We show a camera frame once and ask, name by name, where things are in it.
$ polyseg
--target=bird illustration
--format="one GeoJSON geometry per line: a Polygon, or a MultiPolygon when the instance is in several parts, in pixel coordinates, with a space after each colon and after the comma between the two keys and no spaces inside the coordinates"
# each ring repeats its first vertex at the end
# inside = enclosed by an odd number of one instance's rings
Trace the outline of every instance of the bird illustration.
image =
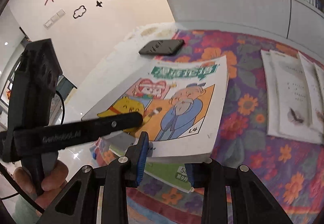
{"type": "Polygon", "coordinates": [[[99,1],[97,0],[97,5],[96,5],[96,7],[100,7],[100,8],[102,8],[102,2],[99,2],[99,1]]]}
{"type": "Polygon", "coordinates": [[[288,118],[293,122],[294,124],[302,124],[304,122],[304,118],[301,116],[301,114],[297,111],[294,111],[292,108],[289,108],[288,112],[288,118]]]}

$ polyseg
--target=black phone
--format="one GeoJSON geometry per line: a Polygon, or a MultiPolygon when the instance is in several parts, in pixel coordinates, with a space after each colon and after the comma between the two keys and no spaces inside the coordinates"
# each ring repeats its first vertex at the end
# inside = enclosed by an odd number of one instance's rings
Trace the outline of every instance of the black phone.
{"type": "Polygon", "coordinates": [[[152,40],[140,51],[141,55],[173,55],[184,45],[183,39],[152,40]]]}

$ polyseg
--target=finger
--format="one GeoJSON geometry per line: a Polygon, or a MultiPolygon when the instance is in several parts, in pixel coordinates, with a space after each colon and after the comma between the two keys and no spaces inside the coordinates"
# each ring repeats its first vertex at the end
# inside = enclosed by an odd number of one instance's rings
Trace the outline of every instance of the finger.
{"type": "Polygon", "coordinates": [[[61,188],[57,188],[51,191],[46,191],[42,195],[40,195],[35,202],[40,205],[43,209],[46,209],[54,198],[60,193],[61,188]]]}
{"type": "Polygon", "coordinates": [[[58,160],[51,174],[42,181],[42,189],[50,191],[59,188],[65,181],[68,173],[69,169],[67,166],[58,160]]]}
{"type": "Polygon", "coordinates": [[[36,192],[33,182],[30,179],[30,176],[25,170],[23,170],[22,167],[18,167],[14,171],[14,180],[26,193],[31,194],[36,192]]]}

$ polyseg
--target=metal bolt head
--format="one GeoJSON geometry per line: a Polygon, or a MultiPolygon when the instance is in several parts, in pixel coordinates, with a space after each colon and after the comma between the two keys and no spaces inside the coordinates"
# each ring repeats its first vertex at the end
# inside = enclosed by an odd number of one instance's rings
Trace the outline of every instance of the metal bolt head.
{"type": "Polygon", "coordinates": [[[128,158],[126,156],[121,156],[118,158],[118,162],[120,163],[126,163],[128,161],[128,158]]]}
{"type": "Polygon", "coordinates": [[[240,170],[243,171],[243,172],[247,172],[249,170],[249,168],[246,165],[241,165],[240,170]]]}
{"type": "Polygon", "coordinates": [[[91,166],[84,166],[84,167],[82,167],[82,169],[81,169],[81,171],[82,171],[83,173],[88,173],[90,170],[91,170],[91,166]]]}

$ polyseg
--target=white wall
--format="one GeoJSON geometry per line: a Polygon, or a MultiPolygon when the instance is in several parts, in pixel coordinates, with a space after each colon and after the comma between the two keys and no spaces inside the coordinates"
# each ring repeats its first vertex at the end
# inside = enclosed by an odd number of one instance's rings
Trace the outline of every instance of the white wall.
{"type": "Polygon", "coordinates": [[[10,8],[6,6],[0,15],[0,77],[4,72],[9,58],[23,38],[24,34],[19,29],[18,22],[11,13],[10,8]]]}
{"type": "Polygon", "coordinates": [[[10,0],[18,23],[32,41],[52,38],[64,75],[76,86],[137,26],[174,21],[166,0],[10,0]],[[97,7],[101,1],[102,8],[97,7]],[[85,6],[82,17],[74,11],[85,6]],[[60,9],[66,14],[45,24],[60,9]]]}

